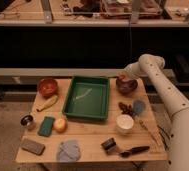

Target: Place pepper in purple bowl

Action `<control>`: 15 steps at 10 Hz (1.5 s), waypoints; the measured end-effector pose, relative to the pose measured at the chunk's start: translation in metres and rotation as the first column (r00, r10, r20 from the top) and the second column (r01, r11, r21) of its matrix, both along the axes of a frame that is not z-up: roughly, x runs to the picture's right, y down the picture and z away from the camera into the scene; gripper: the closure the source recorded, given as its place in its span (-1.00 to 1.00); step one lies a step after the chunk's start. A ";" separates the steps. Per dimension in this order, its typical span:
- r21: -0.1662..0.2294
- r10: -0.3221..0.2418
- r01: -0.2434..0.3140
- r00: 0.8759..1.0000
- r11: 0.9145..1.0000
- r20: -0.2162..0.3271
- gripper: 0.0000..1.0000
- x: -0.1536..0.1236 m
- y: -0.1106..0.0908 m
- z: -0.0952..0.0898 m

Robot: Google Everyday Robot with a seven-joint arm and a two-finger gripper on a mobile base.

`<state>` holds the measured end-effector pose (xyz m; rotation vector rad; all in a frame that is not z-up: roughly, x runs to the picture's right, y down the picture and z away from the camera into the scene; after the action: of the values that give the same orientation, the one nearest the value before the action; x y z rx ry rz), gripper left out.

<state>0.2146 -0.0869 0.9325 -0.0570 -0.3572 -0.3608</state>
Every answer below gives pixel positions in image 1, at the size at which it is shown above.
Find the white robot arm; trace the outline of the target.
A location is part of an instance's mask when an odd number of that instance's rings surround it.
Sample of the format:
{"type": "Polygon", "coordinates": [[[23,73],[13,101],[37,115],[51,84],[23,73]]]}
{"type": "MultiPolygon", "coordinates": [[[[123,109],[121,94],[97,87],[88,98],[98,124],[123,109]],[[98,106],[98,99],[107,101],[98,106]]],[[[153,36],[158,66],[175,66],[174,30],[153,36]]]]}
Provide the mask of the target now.
{"type": "Polygon", "coordinates": [[[189,171],[189,100],[164,75],[164,66],[162,57],[143,54],[123,72],[130,80],[149,77],[172,119],[168,171],[189,171]]]}

